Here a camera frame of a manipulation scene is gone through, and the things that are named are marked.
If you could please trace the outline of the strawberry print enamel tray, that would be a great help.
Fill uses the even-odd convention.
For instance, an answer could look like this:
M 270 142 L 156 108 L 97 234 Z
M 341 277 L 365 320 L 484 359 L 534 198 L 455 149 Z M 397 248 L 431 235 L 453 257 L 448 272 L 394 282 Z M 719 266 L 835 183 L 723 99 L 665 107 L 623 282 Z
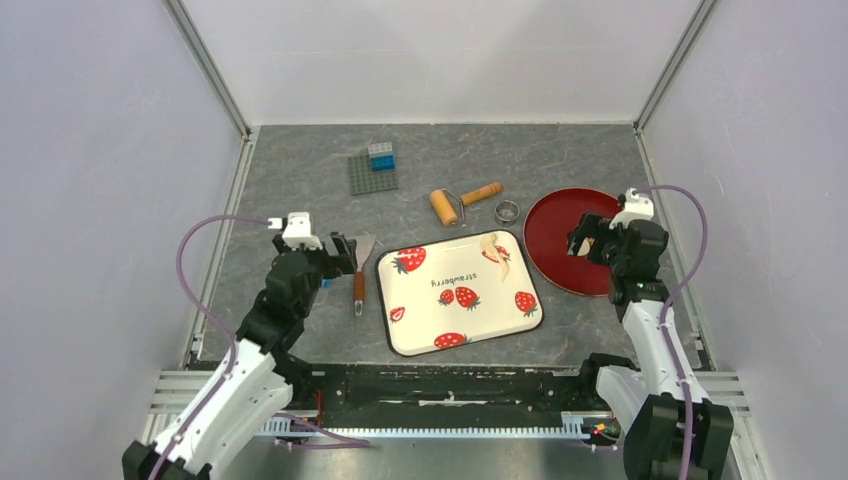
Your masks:
M 481 251 L 488 233 L 498 234 L 499 250 L 509 255 L 505 282 Z M 388 346 L 402 357 L 526 333 L 544 319 L 522 245 L 508 230 L 388 251 L 375 274 Z

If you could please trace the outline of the metal ring cutter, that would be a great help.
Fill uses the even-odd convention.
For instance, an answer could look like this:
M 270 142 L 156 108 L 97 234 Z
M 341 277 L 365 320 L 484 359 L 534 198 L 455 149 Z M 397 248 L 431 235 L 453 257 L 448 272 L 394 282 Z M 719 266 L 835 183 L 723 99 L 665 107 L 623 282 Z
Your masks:
M 495 207 L 495 217 L 499 225 L 512 226 L 520 217 L 520 207 L 511 200 L 502 200 Z

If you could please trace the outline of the wooden dough roller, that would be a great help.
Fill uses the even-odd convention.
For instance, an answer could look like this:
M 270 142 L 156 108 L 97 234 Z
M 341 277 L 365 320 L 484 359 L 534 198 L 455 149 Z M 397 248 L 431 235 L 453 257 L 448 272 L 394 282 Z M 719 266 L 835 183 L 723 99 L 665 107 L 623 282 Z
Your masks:
M 429 203 L 444 227 L 450 227 L 464 219 L 465 208 L 503 191 L 501 182 L 493 182 L 476 190 L 456 195 L 447 189 L 437 189 L 429 196 Z

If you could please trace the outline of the dough scrap strip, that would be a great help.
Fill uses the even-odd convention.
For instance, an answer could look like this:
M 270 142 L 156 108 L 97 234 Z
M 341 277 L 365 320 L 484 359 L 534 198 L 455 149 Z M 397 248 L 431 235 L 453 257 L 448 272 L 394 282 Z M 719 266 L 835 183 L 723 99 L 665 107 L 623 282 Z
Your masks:
M 501 269 L 500 281 L 505 282 L 510 273 L 509 255 L 499 250 L 499 236 L 497 233 L 484 234 L 480 241 L 480 248 L 486 257 L 491 257 Z

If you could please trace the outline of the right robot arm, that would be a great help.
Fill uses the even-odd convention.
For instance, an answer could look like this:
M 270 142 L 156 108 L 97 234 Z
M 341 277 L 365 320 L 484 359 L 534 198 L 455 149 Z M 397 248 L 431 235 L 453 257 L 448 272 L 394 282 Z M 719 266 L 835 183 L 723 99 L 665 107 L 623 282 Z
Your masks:
M 568 234 L 568 254 L 579 256 L 586 246 L 585 258 L 608 268 L 608 298 L 639 362 L 593 354 L 577 392 L 585 405 L 608 404 L 618 418 L 627 478 L 719 479 L 733 416 L 700 385 L 677 334 L 673 301 L 658 277 L 668 238 L 651 220 L 623 223 L 594 213 Z

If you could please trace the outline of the red round plate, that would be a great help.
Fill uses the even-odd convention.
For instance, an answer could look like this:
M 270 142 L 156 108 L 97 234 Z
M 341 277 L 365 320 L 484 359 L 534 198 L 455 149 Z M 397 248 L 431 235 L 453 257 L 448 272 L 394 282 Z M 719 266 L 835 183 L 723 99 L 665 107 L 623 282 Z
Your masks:
M 567 253 L 567 234 L 585 213 L 612 217 L 620 211 L 615 197 L 588 188 L 564 188 L 543 196 L 523 226 L 525 250 L 536 269 L 555 286 L 573 294 L 608 294 L 609 269 Z

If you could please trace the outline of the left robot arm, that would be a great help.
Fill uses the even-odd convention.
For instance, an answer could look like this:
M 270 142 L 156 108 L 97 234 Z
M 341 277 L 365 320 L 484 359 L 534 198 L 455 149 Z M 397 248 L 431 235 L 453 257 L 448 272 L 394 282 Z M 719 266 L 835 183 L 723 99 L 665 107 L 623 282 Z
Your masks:
M 315 237 L 274 237 L 278 254 L 236 330 L 234 352 L 153 441 L 127 447 L 124 478 L 218 479 L 274 414 L 311 401 L 311 367 L 290 350 L 323 281 L 360 267 L 360 241 L 338 232 L 330 238 L 326 245 Z

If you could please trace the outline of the metal scraper wooden handle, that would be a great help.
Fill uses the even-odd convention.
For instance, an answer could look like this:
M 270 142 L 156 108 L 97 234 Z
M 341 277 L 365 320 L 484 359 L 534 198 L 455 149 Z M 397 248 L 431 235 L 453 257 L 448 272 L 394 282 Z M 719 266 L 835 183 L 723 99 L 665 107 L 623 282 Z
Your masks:
M 355 237 L 354 240 L 356 243 L 354 253 L 357 268 L 355 270 L 353 280 L 353 311 L 354 315 L 359 317 L 363 314 L 366 295 L 364 266 L 376 244 L 376 237 L 374 235 L 365 234 Z

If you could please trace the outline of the white dough ball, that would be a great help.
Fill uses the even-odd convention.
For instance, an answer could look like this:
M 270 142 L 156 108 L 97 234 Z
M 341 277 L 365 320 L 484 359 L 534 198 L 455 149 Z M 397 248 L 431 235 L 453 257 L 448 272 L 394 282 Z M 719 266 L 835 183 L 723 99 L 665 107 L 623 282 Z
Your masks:
M 586 257 L 590 253 L 590 251 L 593 247 L 593 244 L 594 244 L 593 238 L 585 238 L 582 241 L 582 243 L 580 244 L 579 248 L 577 249 L 576 256 Z

